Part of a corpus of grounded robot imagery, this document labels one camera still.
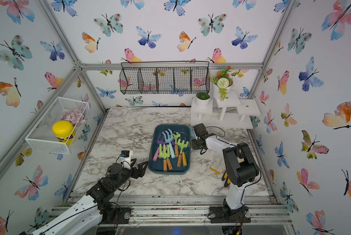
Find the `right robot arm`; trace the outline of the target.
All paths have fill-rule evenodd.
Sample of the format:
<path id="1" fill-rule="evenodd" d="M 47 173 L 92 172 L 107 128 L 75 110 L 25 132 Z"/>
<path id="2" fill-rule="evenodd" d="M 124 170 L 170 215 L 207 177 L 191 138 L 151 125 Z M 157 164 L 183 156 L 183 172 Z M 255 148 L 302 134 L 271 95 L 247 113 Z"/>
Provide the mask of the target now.
<path id="1" fill-rule="evenodd" d="M 209 219 L 212 223 L 243 221 L 249 208 L 243 199 L 247 187 L 255 184 L 261 175 L 253 154 L 246 143 L 230 143 L 214 133 L 208 133 L 204 124 L 194 126 L 196 137 L 192 139 L 194 150 L 213 150 L 223 156 L 225 172 L 230 180 L 229 192 L 222 207 L 211 207 Z"/>

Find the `teal plastic storage box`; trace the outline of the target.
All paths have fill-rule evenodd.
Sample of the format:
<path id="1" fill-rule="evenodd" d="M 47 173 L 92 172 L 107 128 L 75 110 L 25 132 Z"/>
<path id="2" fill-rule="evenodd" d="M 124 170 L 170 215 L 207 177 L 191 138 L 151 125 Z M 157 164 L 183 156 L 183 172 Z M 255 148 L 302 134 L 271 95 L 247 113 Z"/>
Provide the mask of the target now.
<path id="1" fill-rule="evenodd" d="M 148 167 L 153 173 L 185 174 L 191 166 L 191 132 L 181 124 L 161 124 L 154 130 Z"/>

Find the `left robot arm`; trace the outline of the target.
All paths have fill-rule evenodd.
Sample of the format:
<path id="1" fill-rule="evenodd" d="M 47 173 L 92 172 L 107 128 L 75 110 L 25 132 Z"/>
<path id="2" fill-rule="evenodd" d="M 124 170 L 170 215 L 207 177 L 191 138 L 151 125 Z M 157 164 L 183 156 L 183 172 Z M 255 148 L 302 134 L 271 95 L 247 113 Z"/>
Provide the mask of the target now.
<path id="1" fill-rule="evenodd" d="M 73 206 L 48 224 L 31 232 L 32 235 L 83 235 L 100 223 L 128 224 L 131 208 L 112 202 L 116 191 L 123 192 L 123 186 L 130 178 L 138 179 L 145 175 L 148 162 L 143 162 L 130 169 L 121 163 L 114 163 L 107 169 L 106 175 L 93 185 Z"/>

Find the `light blue fork rake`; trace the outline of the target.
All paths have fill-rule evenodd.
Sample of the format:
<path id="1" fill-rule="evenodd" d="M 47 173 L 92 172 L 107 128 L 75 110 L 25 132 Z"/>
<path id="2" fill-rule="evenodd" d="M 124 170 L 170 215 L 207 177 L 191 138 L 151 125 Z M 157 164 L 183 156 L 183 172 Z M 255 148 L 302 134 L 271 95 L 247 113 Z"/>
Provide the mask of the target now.
<path id="1" fill-rule="evenodd" d="M 174 149 L 172 147 L 171 142 L 174 140 L 173 138 L 173 133 L 170 129 L 165 130 L 164 132 L 162 132 L 165 142 L 169 145 L 170 147 L 170 153 L 171 153 L 171 158 L 174 159 L 175 158 L 175 153 L 174 153 Z"/>

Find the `purple fork pink handle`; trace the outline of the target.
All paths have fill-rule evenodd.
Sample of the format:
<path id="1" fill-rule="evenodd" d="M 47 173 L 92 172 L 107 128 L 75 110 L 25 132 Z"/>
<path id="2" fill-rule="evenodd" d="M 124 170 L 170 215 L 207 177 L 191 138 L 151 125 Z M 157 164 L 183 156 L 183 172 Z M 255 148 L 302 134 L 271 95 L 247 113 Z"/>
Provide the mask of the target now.
<path id="1" fill-rule="evenodd" d="M 160 134 L 159 137 L 157 138 L 157 150 L 152 158 L 152 160 L 155 162 L 157 161 L 158 157 L 159 157 L 159 145 L 165 145 L 166 142 L 165 142 L 165 138 L 164 138 L 164 135 L 163 134 Z"/>

